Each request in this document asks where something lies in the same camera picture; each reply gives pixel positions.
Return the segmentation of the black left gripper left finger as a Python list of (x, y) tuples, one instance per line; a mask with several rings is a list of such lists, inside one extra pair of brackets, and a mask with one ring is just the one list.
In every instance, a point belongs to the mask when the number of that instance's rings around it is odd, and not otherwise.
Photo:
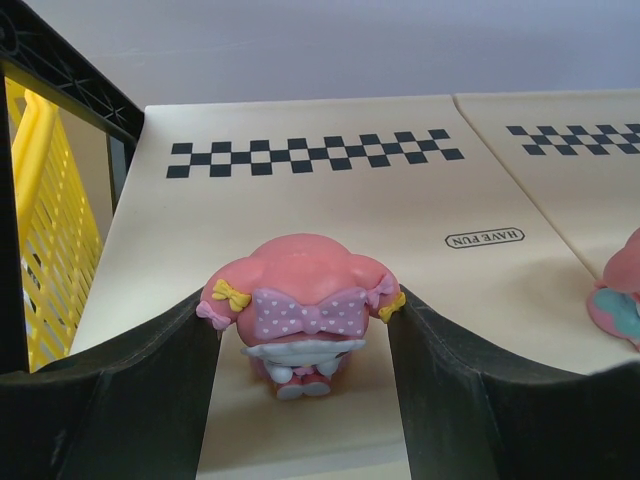
[(4, 479), (193, 479), (219, 353), (194, 292), (35, 373), (1, 377)]

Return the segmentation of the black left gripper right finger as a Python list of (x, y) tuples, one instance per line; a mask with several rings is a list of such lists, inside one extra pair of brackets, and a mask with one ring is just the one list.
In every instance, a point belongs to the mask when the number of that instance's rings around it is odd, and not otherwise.
[(415, 479), (635, 479), (639, 366), (591, 375), (505, 350), (414, 294), (388, 326)]

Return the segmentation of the pink round bunny toy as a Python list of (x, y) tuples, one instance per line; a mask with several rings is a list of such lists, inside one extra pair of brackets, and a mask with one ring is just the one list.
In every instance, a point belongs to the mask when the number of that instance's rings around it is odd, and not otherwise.
[(639, 350), (639, 229), (607, 261), (586, 308), (601, 330)]

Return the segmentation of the pink blue-bow bunny toy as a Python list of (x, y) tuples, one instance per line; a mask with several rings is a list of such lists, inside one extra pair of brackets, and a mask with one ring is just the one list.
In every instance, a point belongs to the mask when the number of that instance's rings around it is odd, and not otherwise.
[(234, 326), (252, 369), (280, 400), (330, 393), (333, 376), (364, 347), (369, 321), (406, 303), (381, 262), (319, 234), (289, 234), (220, 268), (196, 315)]

